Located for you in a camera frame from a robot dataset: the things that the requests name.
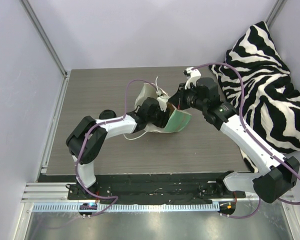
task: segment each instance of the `metal grille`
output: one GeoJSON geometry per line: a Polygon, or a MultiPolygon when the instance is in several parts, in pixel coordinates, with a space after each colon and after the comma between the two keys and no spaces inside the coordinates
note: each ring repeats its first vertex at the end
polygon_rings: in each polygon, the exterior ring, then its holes
{"type": "MultiPolygon", "coordinates": [[[[32,212],[78,212],[83,202],[38,202],[33,206],[32,212]]],[[[97,210],[80,210],[80,212],[98,212],[108,205],[99,204],[97,210]]],[[[107,212],[206,212],[219,211],[219,202],[214,201],[212,204],[196,205],[113,205],[107,212]]]]}

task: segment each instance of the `black and white striped pillow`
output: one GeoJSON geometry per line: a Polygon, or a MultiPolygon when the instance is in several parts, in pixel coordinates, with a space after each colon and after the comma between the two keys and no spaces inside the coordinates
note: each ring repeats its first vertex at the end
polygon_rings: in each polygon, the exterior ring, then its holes
{"type": "MultiPolygon", "coordinates": [[[[279,152],[300,151],[300,93],[291,83],[290,70],[280,58],[266,23],[252,25],[226,52],[225,62],[242,76],[246,122],[279,152]]],[[[225,66],[210,69],[226,99],[239,109],[241,87],[236,74],[225,66]]]]}

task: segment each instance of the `zebra print fabric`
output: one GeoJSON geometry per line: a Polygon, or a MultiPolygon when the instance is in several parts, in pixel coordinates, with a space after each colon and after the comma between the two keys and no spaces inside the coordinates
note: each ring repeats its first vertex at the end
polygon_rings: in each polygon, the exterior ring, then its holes
{"type": "MultiPolygon", "coordinates": [[[[300,151],[300,92],[291,83],[290,70],[266,23],[252,25],[226,52],[225,62],[242,76],[246,122],[279,152],[300,151]]],[[[224,66],[213,65],[210,70],[226,99],[239,109],[241,87],[236,74],[224,66]]]]}

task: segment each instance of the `white wall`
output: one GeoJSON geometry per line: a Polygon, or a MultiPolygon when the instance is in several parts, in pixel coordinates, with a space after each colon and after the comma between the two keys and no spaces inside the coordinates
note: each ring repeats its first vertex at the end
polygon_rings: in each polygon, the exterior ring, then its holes
{"type": "Polygon", "coordinates": [[[62,75],[18,0],[0,0],[0,240],[39,171],[62,75]]]}
{"type": "MultiPolygon", "coordinates": [[[[286,2],[270,32],[280,56],[291,70],[295,88],[300,91],[300,0],[286,2]]],[[[293,155],[300,161],[300,152],[293,155]]],[[[293,193],[300,201],[300,182],[293,193]]],[[[296,210],[300,215],[300,206],[296,210]]]]}
{"type": "Polygon", "coordinates": [[[29,0],[67,70],[199,65],[276,0],[29,0]]]}

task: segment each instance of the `black round object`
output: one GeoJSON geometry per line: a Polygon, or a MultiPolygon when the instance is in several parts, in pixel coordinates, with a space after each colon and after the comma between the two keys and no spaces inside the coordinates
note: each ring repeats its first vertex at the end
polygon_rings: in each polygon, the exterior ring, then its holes
{"type": "Polygon", "coordinates": [[[101,120],[113,119],[116,117],[117,117],[116,113],[109,109],[102,111],[99,115],[99,119],[101,120]]]}

